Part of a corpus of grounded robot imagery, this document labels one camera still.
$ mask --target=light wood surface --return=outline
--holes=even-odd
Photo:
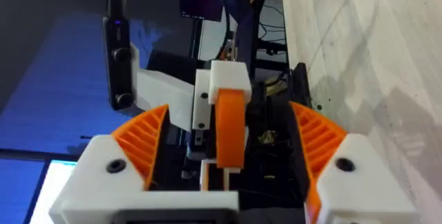
[[[417,223],[442,223],[442,0],[283,4],[291,67],[306,63],[314,106],[369,136]]]

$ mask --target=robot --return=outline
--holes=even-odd
[[[108,0],[104,18],[110,105],[144,112],[109,135],[95,136],[50,209],[55,224],[238,223],[240,193],[230,178],[244,168],[253,96],[243,62],[216,59],[197,69],[195,84],[139,66],[124,0]],[[365,136],[347,133],[311,108],[287,101],[289,129],[302,151],[311,224],[413,223],[416,209]],[[199,190],[170,190],[165,158],[170,124],[194,132],[208,149],[199,161]],[[213,177],[216,166],[221,176]],[[218,191],[209,184],[221,185]]]

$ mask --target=black metal frame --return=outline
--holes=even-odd
[[[264,49],[267,52],[277,53],[280,51],[285,51],[287,54],[287,45],[286,44],[278,44],[270,41],[263,41],[259,38],[259,27],[260,27],[260,15],[262,7],[264,6],[265,0],[255,0],[251,5],[254,11],[253,16],[253,30],[252,30],[252,55],[250,61],[250,78],[253,79],[256,74],[257,68],[263,68],[273,71],[288,71],[289,70],[289,62],[286,59],[286,62],[273,62],[258,59],[256,54],[258,50]]]

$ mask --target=desk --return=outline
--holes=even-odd
[[[283,0],[291,67],[306,63],[313,105],[367,135],[419,223],[434,224],[442,220],[440,2]]]

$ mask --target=screw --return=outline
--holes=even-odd
[[[126,161],[122,159],[115,159],[106,166],[106,171],[114,174],[122,171],[125,168],[126,168]]]
[[[348,158],[338,158],[336,160],[336,166],[345,172],[352,172],[356,169],[354,163]]]

